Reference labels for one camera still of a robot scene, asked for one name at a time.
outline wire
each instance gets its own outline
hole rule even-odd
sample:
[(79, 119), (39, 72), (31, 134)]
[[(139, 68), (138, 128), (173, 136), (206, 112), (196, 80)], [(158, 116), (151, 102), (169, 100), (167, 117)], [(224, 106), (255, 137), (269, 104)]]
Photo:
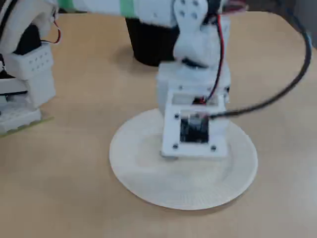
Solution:
[(311, 64), (311, 60), (312, 60), (312, 42), (311, 42), (311, 39), (310, 39), (305, 27), (300, 22), (298, 17), (296, 17), (294, 15), (294, 13), (291, 10), (289, 10), (288, 8), (286, 8), (286, 12), (289, 15), (289, 17), (293, 20), (293, 22), (294, 22), (295, 26), (297, 27), (297, 29), (299, 30), (299, 32), (301, 33), (301, 35), (305, 41), (305, 46), (306, 46), (306, 54), (305, 54), (304, 64), (303, 64), (300, 72), (298, 73), (298, 75), (282, 91), (280, 91), (279, 93), (277, 93), (273, 97), (267, 99), (266, 101), (252, 105), (250, 107), (243, 108), (243, 109), (226, 111), (226, 112), (222, 112), (219, 114), (211, 115), (211, 116), (209, 116), (210, 119), (239, 117), (239, 116), (242, 116), (242, 115), (245, 115), (248, 113), (253, 113), (255, 111), (262, 110), (262, 109), (276, 103), (281, 98), (286, 96), (303, 79), (303, 77), (307, 73), (307, 70), (308, 70), (308, 68)]
[(218, 31), (219, 40), (220, 40), (220, 60), (219, 60), (219, 67), (218, 67), (216, 81), (214, 83), (214, 86), (212, 88), (210, 95), (205, 100), (205, 104), (213, 97), (213, 95), (214, 95), (214, 93), (219, 85), (221, 72), (222, 72), (222, 66), (223, 66), (223, 60), (224, 60), (224, 39), (223, 39), (223, 32), (222, 32), (222, 27), (221, 27), (220, 14), (217, 15), (216, 26), (217, 26), (217, 31)]
[(44, 43), (50, 43), (52, 45), (58, 45), (61, 41), (61, 38), (62, 38), (62, 32), (61, 32), (61, 29), (60, 27), (58, 26), (58, 24), (56, 23), (56, 20), (54, 20), (54, 25), (56, 26), (57, 30), (58, 30), (58, 38), (55, 42), (51, 42), (51, 41), (42, 41)]

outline green tape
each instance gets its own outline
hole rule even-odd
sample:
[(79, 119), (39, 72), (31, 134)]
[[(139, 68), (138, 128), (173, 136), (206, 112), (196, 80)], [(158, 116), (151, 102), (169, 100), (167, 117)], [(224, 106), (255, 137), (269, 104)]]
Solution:
[(60, 8), (64, 8), (64, 9), (69, 9), (69, 10), (74, 10), (75, 9), (75, 5), (73, 3), (73, 0), (58, 0), (58, 6)]
[(43, 119), (43, 120), (40, 120), (40, 121), (32, 122), (32, 123), (29, 124), (29, 125), (23, 125), (23, 126), (19, 127), (19, 128), (16, 129), (16, 130), (10, 130), (10, 131), (9, 131), (8, 133), (6, 133), (6, 134), (0, 134), (0, 139), (1, 139), (1, 138), (5, 138), (6, 136), (9, 136), (9, 135), (18, 133), (19, 131), (22, 131), (22, 130), (31, 128), (31, 127), (33, 127), (33, 126), (36, 126), (36, 125), (39, 125), (39, 124), (42, 124), (42, 123), (51, 121), (51, 120), (53, 120), (53, 119), (54, 119), (54, 117), (50, 117), (50, 118)]
[(134, 0), (120, 0), (120, 11), (122, 16), (135, 17)]

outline white paper plate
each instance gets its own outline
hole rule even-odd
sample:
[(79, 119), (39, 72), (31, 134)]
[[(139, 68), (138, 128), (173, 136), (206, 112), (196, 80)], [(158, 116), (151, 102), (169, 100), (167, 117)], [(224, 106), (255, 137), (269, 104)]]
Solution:
[(226, 158), (163, 158), (162, 131), (163, 117), (155, 109), (126, 122), (111, 142), (114, 174), (141, 199), (173, 209), (208, 209), (237, 198), (253, 182), (257, 152), (235, 124), (227, 130)]

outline small hole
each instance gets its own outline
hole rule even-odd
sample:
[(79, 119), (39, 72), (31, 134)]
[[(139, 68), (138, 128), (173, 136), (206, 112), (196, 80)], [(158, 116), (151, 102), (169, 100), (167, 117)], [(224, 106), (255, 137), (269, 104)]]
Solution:
[(192, 17), (196, 20), (197, 19), (197, 13), (192, 13)]

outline black container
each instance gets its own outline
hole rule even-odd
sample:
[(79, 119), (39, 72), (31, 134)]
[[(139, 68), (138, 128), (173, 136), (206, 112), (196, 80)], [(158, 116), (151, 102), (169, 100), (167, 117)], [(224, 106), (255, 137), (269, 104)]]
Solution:
[(173, 61), (173, 49), (179, 35), (173, 29), (141, 23), (137, 19), (126, 19), (134, 57), (137, 61), (158, 66), (162, 61)]

